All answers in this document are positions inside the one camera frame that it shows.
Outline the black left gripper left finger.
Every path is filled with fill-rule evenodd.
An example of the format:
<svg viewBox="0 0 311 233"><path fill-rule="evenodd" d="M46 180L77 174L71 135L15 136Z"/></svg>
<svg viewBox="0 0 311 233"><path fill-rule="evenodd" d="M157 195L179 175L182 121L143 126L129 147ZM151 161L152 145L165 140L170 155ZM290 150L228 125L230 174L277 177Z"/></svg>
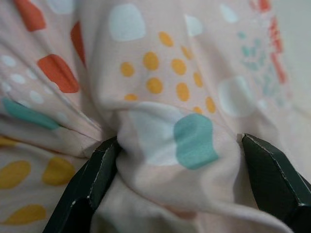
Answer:
<svg viewBox="0 0 311 233"><path fill-rule="evenodd" d="M117 173L120 152L116 137L93 151L68 183L43 233L90 233L92 217Z"/></svg>

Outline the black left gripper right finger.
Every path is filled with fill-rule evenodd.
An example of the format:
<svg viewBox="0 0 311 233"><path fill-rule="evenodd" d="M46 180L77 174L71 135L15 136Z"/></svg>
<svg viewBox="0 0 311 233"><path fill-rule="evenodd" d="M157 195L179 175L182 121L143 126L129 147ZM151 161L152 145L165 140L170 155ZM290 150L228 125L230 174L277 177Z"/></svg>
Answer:
<svg viewBox="0 0 311 233"><path fill-rule="evenodd" d="M242 146L258 208L294 233L311 233L311 184L269 142L245 134Z"/></svg>

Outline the pink patterned pillow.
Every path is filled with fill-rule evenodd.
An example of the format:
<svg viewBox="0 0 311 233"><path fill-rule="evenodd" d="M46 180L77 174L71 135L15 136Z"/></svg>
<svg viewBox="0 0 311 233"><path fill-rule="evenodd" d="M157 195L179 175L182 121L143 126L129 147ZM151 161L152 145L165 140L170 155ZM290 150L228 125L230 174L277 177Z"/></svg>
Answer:
<svg viewBox="0 0 311 233"><path fill-rule="evenodd" d="M0 233L42 233L112 137L90 233L293 233L256 206L238 140L301 163L270 19L251 0L0 0Z"/></svg>

